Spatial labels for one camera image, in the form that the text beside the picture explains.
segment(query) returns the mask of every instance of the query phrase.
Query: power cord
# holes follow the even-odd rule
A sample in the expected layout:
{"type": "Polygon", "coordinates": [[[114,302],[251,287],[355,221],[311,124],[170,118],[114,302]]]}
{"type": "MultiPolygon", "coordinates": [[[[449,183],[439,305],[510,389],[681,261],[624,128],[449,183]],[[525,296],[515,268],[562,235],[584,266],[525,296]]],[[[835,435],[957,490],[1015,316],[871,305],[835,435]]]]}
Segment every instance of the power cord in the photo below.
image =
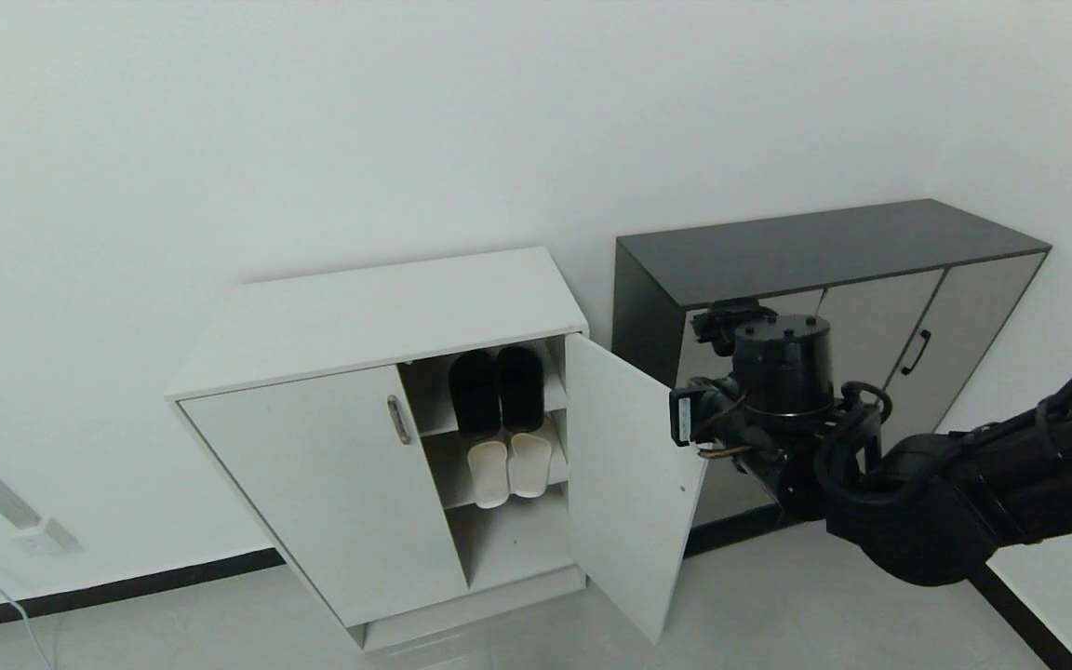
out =
{"type": "Polygon", "coordinates": [[[0,595],[5,598],[5,601],[11,604],[11,607],[16,608],[18,615],[23,616],[23,624],[27,627],[27,636],[31,638],[31,644],[35,645],[35,653],[38,653],[39,657],[44,660],[44,666],[47,666],[47,670],[56,670],[55,667],[53,667],[53,662],[48,660],[46,654],[44,654],[44,649],[39,645],[39,640],[35,639],[35,631],[31,629],[31,620],[27,617],[27,610],[25,610],[21,605],[18,605],[16,599],[9,596],[3,590],[3,586],[0,586],[0,595]]]}

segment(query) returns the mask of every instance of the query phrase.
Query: black slipper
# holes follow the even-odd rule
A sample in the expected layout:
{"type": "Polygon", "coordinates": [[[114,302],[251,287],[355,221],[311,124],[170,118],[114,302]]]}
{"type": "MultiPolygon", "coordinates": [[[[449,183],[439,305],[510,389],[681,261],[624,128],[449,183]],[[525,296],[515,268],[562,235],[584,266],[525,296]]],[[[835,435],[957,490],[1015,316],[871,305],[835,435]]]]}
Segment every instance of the black slipper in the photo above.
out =
{"type": "Polygon", "coordinates": [[[545,366],[532,349],[498,352],[498,400],[503,426],[512,433],[531,433],[545,422],[545,366]]]}
{"type": "Polygon", "coordinates": [[[458,432],[467,441],[486,441],[498,433],[497,374],[485,349],[464,353],[450,366],[449,397],[458,432]]]}

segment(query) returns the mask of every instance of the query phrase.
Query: robotic arm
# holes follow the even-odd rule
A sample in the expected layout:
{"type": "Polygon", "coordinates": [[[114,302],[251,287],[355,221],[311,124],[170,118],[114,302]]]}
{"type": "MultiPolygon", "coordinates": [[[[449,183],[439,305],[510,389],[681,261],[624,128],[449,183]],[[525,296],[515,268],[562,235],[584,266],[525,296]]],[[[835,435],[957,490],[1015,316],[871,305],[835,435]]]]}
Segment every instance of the robotic arm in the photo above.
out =
{"type": "Polygon", "coordinates": [[[959,582],[1000,547],[1072,533],[1072,378],[1011,419],[912,435],[884,455],[891,399],[861,382],[835,398],[823,318],[746,300],[693,326],[732,372],[672,390],[676,444],[733,459],[784,511],[825,519],[900,580],[959,582]]]}

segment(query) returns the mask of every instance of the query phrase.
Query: black cabinet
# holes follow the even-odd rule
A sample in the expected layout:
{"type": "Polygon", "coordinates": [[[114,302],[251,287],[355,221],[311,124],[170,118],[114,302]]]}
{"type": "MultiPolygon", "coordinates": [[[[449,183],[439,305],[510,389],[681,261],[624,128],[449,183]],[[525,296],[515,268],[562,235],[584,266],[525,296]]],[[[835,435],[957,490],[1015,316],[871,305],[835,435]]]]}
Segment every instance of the black cabinet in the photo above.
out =
{"type": "MultiPolygon", "coordinates": [[[[937,428],[1049,248],[929,199],[620,237],[612,351],[684,385],[729,372],[688,326],[715,302],[820,314],[835,385],[861,378],[896,402],[890,446],[937,428]]],[[[695,525],[771,503],[727,462],[712,465],[695,525]]]]}

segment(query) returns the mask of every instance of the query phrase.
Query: cabinet top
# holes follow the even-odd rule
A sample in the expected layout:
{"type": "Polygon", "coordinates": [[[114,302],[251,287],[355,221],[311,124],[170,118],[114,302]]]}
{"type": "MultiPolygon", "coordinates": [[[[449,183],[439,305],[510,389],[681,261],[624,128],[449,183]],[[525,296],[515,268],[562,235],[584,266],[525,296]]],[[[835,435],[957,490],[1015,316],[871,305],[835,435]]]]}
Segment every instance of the cabinet top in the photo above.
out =
{"type": "Polygon", "coordinates": [[[167,399],[586,330],[544,247],[240,285],[167,399]]]}
{"type": "Polygon", "coordinates": [[[929,199],[628,235],[617,244],[686,309],[1049,250],[929,199]]]}

